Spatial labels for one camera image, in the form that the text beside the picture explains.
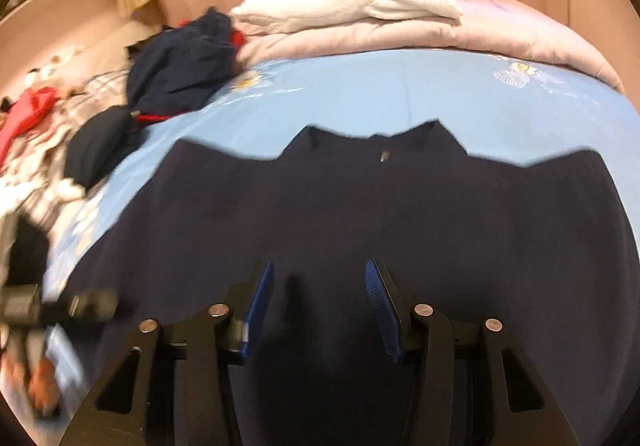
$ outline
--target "blue bedsheet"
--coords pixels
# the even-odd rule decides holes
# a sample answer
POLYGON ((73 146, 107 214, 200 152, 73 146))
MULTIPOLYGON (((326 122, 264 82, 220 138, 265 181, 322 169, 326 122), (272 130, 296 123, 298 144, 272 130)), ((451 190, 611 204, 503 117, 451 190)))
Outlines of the blue bedsheet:
MULTIPOLYGON (((177 139, 275 158, 308 124, 370 136, 429 119, 440 119, 469 153, 517 164, 577 148, 597 150, 639 240, 640 117, 624 96, 575 71, 512 58, 381 51, 261 64, 203 110, 148 129, 142 147, 85 203, 54 250, 45 294, 55 298, 62 291, 80 257, 116 222, 177 139)), ((63 337, 55 335, 50 344, 57 357, 66 354, 61 378, 81 384, 63 337)))

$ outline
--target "pink comforter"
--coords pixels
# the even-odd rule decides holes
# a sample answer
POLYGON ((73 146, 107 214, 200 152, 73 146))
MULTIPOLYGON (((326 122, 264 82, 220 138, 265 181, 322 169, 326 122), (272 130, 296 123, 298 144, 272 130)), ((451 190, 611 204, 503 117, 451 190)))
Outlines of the pink comforter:
POLYGON ((460 20, 421 18, 358 22, 293 34, 264 34, 238 24, 248 38, 238 53, 244 66, 281 58, 296 59, 402 47, 452 47, 494 52, 513 58, 564 65, 589 74, 624 93, 604 56, 580 35, 515 0, 458 0, 460 20))

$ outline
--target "dark navy shirt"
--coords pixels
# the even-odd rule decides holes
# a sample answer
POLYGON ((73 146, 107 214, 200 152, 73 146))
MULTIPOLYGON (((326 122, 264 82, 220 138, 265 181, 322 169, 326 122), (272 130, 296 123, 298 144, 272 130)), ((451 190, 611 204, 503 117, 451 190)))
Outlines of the dark navy shirt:
POLYGON ((99 335, 68 329, 90 379, 139 321, 221 301, 256 256, 276 286, 257 353, 231 371, 246 446, 396 444, 412 372, 385 355, 372 256, 451 319, 500 319, 582 446, 640 384, 638 252, 600 156, 520 168, 468 156, 437 122, 369 139, 306 128, 272 161, 177 142, 70 277, 68 292, 122 298, 99 335))

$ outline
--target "blue gripper pad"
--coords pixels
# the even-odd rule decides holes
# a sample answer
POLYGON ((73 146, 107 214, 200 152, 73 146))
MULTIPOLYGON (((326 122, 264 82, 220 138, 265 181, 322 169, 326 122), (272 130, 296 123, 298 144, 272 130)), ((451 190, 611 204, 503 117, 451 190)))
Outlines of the blue gripper pad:
POLYGON ((376 314, 376 320, 385 351, 393 358, 394 362, 398 364, 404 356, 400 341, 400 321, 389 298, 385 283, 382 281, 380 272, 373 260, 367 262, 367 267, 365 268, 365 284, 367 286, 369 300, 376 314))
POLYGON ((273 284, 273 262, 268 262, 260 280, 256 283, 249 310, 242 323, 242 345, 239 353, 243 361, 254 353, 255 347, 260 340, 262 324, 267 315, 267 309, 273 293, 273 284))

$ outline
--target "metal bolt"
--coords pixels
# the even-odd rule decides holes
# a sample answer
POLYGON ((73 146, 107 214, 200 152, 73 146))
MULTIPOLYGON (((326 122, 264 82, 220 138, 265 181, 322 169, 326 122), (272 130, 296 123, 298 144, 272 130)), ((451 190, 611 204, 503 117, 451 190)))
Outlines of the metal bolt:
POLYGON ((80 297, 74 296, 71 300, 71 305, 69 305, 69 316, 72 318, 76 315, 76 310, 78 310, 78 304, 80 303, 80 297))
POLYGON ((433 307, 425 303, 419 303, 414 307, 414 311, 418 316, 431 316, 433 314, 433 307))
POLYGON ((502 330, 501 321, 495 318, 489 318, 487 321, 484 322, 484 324, 489 330, 493 332, 500 332, 502 330))
POLYGON ((142 332, 153 332, 158 328, 158 322, 156 320, 144 320, 138 328, 142 332))
POLYGON ((217 303, 209 307, 207 309, 207 312, 209 313, 209 316, 213 316, 214 318, 217 318, 219 316, 224 316, 225 314, 227 314, 229 312, 229 307, 227 307, 223 303, 217 303))

